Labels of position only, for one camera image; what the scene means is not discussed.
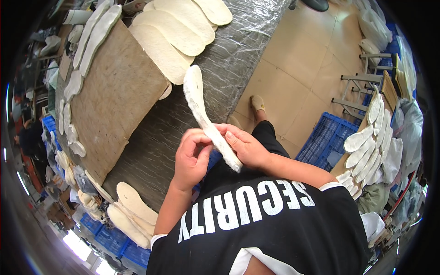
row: tiled floor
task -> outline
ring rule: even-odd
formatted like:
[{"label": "tiled floor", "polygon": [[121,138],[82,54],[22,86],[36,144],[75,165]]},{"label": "tiled floor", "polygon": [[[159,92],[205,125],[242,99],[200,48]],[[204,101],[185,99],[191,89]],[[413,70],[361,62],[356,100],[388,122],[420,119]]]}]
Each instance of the tiled floor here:
[{"label": "tiled floor", "polygon": [[260,95],[277,139],[291,158],[323,112],[342,116],[342,107],[331,103],[333,97],[342,97],[347,84],[340,77],[362,68],[359,11],[354,5],[329,5],[326,12],[301,2],[295,10],[286,10],[234,112],[251,132],[255,122],[249,97]]}]

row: slipper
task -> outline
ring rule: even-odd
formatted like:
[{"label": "slipper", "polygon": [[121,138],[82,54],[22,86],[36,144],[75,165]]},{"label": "slipper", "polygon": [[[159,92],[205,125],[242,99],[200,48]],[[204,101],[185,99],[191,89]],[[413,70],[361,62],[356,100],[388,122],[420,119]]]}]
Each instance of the slipper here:
[{"label": "slipper", "polygon": [[264,112],[266,112],[266,108],[264,107],[264,101],[261,96],[252,95],[249,98],[249,101],[251,107],[254,109],[255,112],[257,112],[258,110],[263,110]]}]

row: window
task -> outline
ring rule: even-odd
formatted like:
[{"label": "window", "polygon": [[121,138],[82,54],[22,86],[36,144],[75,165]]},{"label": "window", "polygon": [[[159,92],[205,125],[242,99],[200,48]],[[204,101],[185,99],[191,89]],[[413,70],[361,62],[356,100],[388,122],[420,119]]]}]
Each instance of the window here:
[{"label": "window", "polygon": [[96,269],[96,273],[99,275],[116,275],[117,272],[113,270],[105,260],[102,260],[101,264]]},{"label": "window", "polygon": [[62,239],[68,247],[84,262],[92,249],[88,247],[72,230]]}]

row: black t-shirt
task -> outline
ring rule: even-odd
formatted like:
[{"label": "black t-shirt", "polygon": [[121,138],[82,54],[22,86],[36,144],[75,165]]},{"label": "black t-shirt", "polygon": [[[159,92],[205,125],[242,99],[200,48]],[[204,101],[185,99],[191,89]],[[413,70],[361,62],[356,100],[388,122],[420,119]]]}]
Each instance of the black t-shirt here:
[{"label": "black t-shirt", "polygon": [[151,245],[147,275],[242,275],[252,255],[285,275],[362,274],[368,261],[363,223],[345,187],[271,177],[199,196]]}]

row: hand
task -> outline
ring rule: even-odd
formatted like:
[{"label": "hand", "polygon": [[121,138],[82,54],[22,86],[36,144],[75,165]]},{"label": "hand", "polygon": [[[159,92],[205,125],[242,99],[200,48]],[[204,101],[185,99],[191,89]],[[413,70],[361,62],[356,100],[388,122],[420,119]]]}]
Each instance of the hand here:
[{"label": "hand", "polygon": [[270,153],[256,138],[230,124],[214,124],[214,126],[237,152],[237,157],[243,164],[253,169],[263,168]]},{"label": "hand", "polygon": [[190,191],[203,179],[208,169],[211,139],[201,129],[185,132],[176,152],[176,166],[171,184],[182,191]]}]

